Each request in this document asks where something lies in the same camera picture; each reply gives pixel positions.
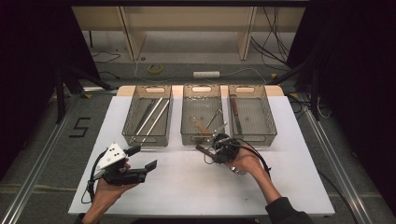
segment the white table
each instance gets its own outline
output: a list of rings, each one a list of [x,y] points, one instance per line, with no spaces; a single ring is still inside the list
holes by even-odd
[[[113,142],[128,145],[121,134],[132,97],[115,96],[106,113],[91,157],[78,185],[69,214],[86,212],[90,204],[81,203],[91,169],[98,155]],[[224,120],[229,111],[224,108]],[[276,122],[277,137],[270,147],[257,149],[263,155],[271,176],[283,196],[296,210],[311,216],[334,214],[332,204],[318,176],[301,130],[287,97],[269,97]],[[206,164],[204,154],[181,144],[181,96],[174,97],[170,143],[163,148],[142,148],[130,158],[134,168],[158,160],[146,183],[125,192],[107,214],[131,217],[259,217],[267,215],[266,202],[250,175],[235,175],[225,165]],[[85,194],[84,201],[89,200]]]

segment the rectangular basket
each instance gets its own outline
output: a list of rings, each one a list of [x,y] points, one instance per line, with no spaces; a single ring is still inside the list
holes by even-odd
[[[129,146],[168,146],[172,86],[136,86],[122,135]]]
[[[223,124],[220,85],[184,85],[180,129],[183,145],[211,144],[213,133]]]
[[[264,86],[230,85],[228,90],[233,138],[242,139],[253,146],[271,146],[277,131]]]

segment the floor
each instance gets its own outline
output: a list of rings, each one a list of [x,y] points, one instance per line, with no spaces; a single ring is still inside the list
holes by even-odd
[[[83,34],[86,37],[87,44],[90,45],[88,32],[83,32]],[[254,38],[261,43],[263,43],[266,35],[263,33],[253,34]],[[213,71],[218,68],[221,74],[227,74],[240,68],[257,68],[259,70],[264,67],[262,56],[252,46],[249,48],[247,60],[239,60],[233,33],[151,32],[148,33],[142,52],[136,62],[130,60],[121,32],[92,32],[92,36],[92,56],[97,62],[98,70],[102,72],[101,78],[114,85],[128,84],[130,80],[128,78],[136,78],[137,68],[139,68],[138,71],[143,71],[146,69],[146,65],[151,63],[163,64],[164,67],[172,68],[172,71],[177,71],[175,66],[181,67],[185,73],[169,75],[164,71],[163,75],[168,76],[166,78],[172,78],[174,81],[177,78],[190,77],[192,71],[197,71],[200,68],[205,69],[205,71],[208,71],[206,69],[212,69],[210,71]],[[293,34],[282,34],[282,41],[288,49],[292,39]],[[278,57],[282,56],[279,54],[274,38],[269,39],[267,48]],[[282,67],[276,60],[265,59],[265,63]],[[114,69],[118,73],[108,73],[112,66],[117,66],[117,69]],[[281,76],[285,73],[285,71],[269,67],[260,70],[260,72],[267,81],[272,78],[272,75]],[[115,78],[114,75],[120,76],[121,79]],[[294,81],[292,78],[282,83],[283,91],[294,91]],[[82,83],[86,88],[96,89],[90,82]],[[70,140],[69,136],[75,133],[75,130],[73,130],[75,122],[69,121],[64,127],[56,127],[54,125],[56,99],[49,100],[48,108],[27,142],[26,149],[14,161],[6,177],[0,183],[1,217],[7,213],[8,207],[18,195],[20,189],[23,188],[31,169],[37,165],[37,159],[43,158],[41,153],[49,148],[47,146],[48,139],[53,138],[56,140],[56,148],[48,153],[48,160],[43,163],[43,169],[37,174],[39,176],[38,181],[34,185],[26,204],[22,207],[18,223],[72,223],[74,221],[74,217],[67,214],[68,206],[73,199],[77,187],[76,183],[79,182],[86,160],[91,154],[90,149],[96,140],[101,127],[101,120],[106,114],[106,107],[111,97],[111,94],[92,93],[87,94],[84,98],[76,99],[75,96],[70,96],[66,99],[68,105],[73,106],[73,108],[70,108],[73,109],[70,120],[90,117],[90,119],[81,121],[85,122],[81,123],[82,125],[90,127],[86,136],[82,139],[73,139],[73,141]],[[303,100],[306,96],[302,94],[299,97]],[[322,118],[320,122],[313,122],[309,115],[310,112],[306,108],[293,103],[291,103],[291,106],[296,111],[296,118],[317,168],[346,196],[356,195],[358,197],[347,198],[350,204],[356,202],[356,199],[361,202],[365,209],[365,214],[362,214],[363,217],[359,217],[359,220],[364,220],[361,223],[396,223],[395,216],[389,211],[375,185],[359,163],[359,159],[354,157],[342,130],[337,124],[336,116],[330,116],[327,119]],[[325,117],[329,111],[324,109],[323,113]],[[322,127],[324,132],[318,133],[316,131],[318,127]],[[318,135],[321,134],[328,138],[328,143],[319,141]],[[329,154],[326,148],[329,148],[333,154]],[[331,160],[334,155],[336,158],[335,164]],[[351,182],[347,188],[345,184],[340,184],[342,183],[340,174],[337,174],[339,172],[336,171],[340,167],[346,175],[344,177]],[[355,214],[355,216],[361,215],[361,210],[353,208],[353,212],[350,212],[332,184],[324,177],[322,182],[334,206],[335,215],[313,217],[314,221],[316,223],[353,223],[352,214]],[[347,192],[351,188],[356,194]],[[260,223],[269,223],[267,217],[260,217],[259,221]],[[131,219],[125,217],[105,217],[101,221],[101,223],[130,222]]]

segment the sleeve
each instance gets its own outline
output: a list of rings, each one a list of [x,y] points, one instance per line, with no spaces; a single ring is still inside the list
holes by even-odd
[[[313,224],[305,212],[296,211],[286,197],[279,198],[265,206],[273,224]]]
[[[82,219],[84,218],[84,216],[85,216],[85,213],[80,213],[80,214],[76,217],[75,224],[84,224],[84,223],[82,222]]]

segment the hand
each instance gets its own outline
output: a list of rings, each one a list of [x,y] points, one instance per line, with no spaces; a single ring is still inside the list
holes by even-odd
[[[126,162],[124,166],[127,169],[131,168],[131,165]],[[82,219],[82,222],[85,224],[97,223],[102,214],[104,214],[125,191],[132,189],[137,185],[138,184],[114,186],[107,184],[107,182],[102,178],[99,179],[91,208]]]
[[[238,155],[232,161],[226,163],[228,167],[235,167],[240,172],[244,173],[252,173],[256,170],[262,169],[262,164],[260,163],[259,158],[252,152],[245,150],[243,148],[239,148]]]

